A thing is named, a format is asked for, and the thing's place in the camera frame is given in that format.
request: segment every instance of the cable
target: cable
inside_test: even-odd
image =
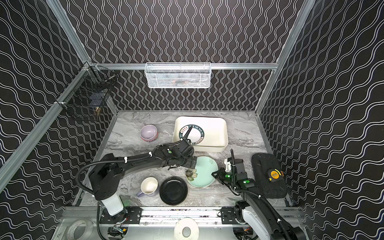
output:
[[[227,187],[229,188],[229,190],[231,190],[231,192],[232,192],[235,196],[240,196],[240,194],[238,194],[238,193],[236,193],[236,192],[234,192],[234,191],[232,190],[232,188],[231,188],[230,185],[228,185],[228,184],[224,184],[224,185],[227,186]]]
[[[99,237],[101,240],[109,240],[105,239],[104,236],[100,232],[100,226],[99,226],[99,215],[100,215],[100,205],[97,205],[97,214],[96,214],[96,228],[97,228],[97,233],[99,234]]]
[[[235,156],[233,155],[233,149],[231,148],[231,171],[232,171],[232,178],[231,182],[233,183],[235,181]]]
[[[283,225],[283,221],[280,219],[282,217],[280,216],[280,214],[276,211],[276,209],[268,202],[268,200],[264,196],[258,195],[258,194],[254,193],[254,192],[251,192],[251,191],[242,190],[242,189],[236,190],[236,192],[246,192],[246,193],[255,195],[255,196],[258,197],[259,200],[264,202],[265,205],[267,205],[267,207],[269,208],[269,210],[271,210],[271,212],[272,212],[273,216],[275,217],[275,219],[277,220],[277,224],[280,226],[285,239],[286,240],[291,240],[291,237],[289,236],[288,231],[285,229],[285,227]]]
[[[185,133],[185,135],[184,135],[184,137],[183,137],[184,140],[187,139],[187,137],[189,136],[189,134],[191,133],[191,131],[192,131],[192,127],[189,127],[188,130],[187,130],[187,132]]]
[[[98,164],[105,164],[105,163],[126,163],[126,162],[130,162],[130,161],[138,161],[138,160],[144,160],[144,159],[147,159],[147,158],[150,158],[151,156],[148,154],[146,156],[142,156],[142,157],[133,157],[133,158],[126,158],[125,157],[121,160],[104,160],[104,161],[98,161],[98,162],[92,162],[92,163],[89,163],[85,166],[82,166],[78,172],[76,173],[76,177],[75,177],[75,182],[77,184],[77,186],[79,186],[81,189],[83,189],[84,191],[87,191],[89,192],[90,194],[94,195],[94,192],[87,188],[84,184],[81,183],[80,181],[80,174],[88,167],[91,167],[93,165],[98,165]]]
[[[166,144],[160,144],[160,145],[157,145],[157,146],[152,150],[152,152],[155,152],[159,147],[167,147],[167,146],[172,146],[172,145],[176,145],[176,144],[181,143],[181,141],[185,140],[185,139],[188,137],[188,135],[189,135],[189,133],[191,132],[191,130],[192,130],[192,127],[190,127],[190,128],[188,129],[188,131],[185,133],[184,137],[183,137],[182,139],[180,139],[179,141],[177,141],[177,142],[172,142],[172,143],[166,143]]]

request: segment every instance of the purple mug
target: purple mug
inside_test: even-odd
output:
[[[140,191],[136,194],[137,197],[141,197],[144,195],[147,196],[154,196],[156,195],[156,190],[158,186],[158,182],[156,178],[154,177],[147,177],[144,179],[144,181],[141,183]]]

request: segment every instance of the black wavy-patterned wall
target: black wavy-patterned wall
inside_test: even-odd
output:
[[[318,0],[261,120],[310,238],[384,239],[384,2]]]
[[[0,1],[0,41],[2,166],[82,63],[44,0]],[[0,193],[1,240],[51,239],[78,192],[76,171],[93,160],[110,120],[109,112],[95,123],[55,120]]]
[[[82,63],[44,0],[0,1],[0,166]]]
[[[61,0],[93,62],[276,62],[303,0]]]
[[[120,110],[249,110],[271,70],[213,70],[210,88],[149,88],[144,71],[121,71],[112,92]]]
[[[52,238],[79,190],[78,169],[92,162],[112,119],[76,122],[62,112],[0,194],[0,239]]]

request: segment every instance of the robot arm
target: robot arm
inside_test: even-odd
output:
[[[121,223],[124,221],[126,213],[120,197],[116,193],[120,179],[126,174],[154,167],[182,166],[194,169],[197,157],[193,156],[193,146],[187,139],[191,129],[179,142],[158,145],[152,152],[146,154],[132,157],[115,157],[113,154],[107,154],[99,162],[93,162],[80,168],[76,174],[76,183],[104,204],[114,223]],[[261,240],[305,240],[303,231],[299,227],[293,228],[279,216],[260,194],[256,182],[248,178],[243,160],[235,159],[232,150],[231,153],[231,172],[228,174],[224,168],[221,168],[212,173],[212,176],[225,184],[234,194],[243,198],[243,201],[239,201],[235,205],[238,221],[251,225]],[[92,190],[79,180],[80,174],[90,166],[95,166],[89,173]]]
[[[293,228],[263,197],[254,179],[248,178],[242,159],[235,159],[231,149],[230,172],[220,168],[212,176],[226,185],[243,201],[236,202],[235,214],[239,222],[247,222],[261,240],[305,240],[300,227]]]

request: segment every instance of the flower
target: flower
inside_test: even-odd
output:
[[[187,177],[187,180],[190,181],[190,182],[195,180],[195,177],[197,177],[196,169],[188,168],[185,171],[185,176]]]

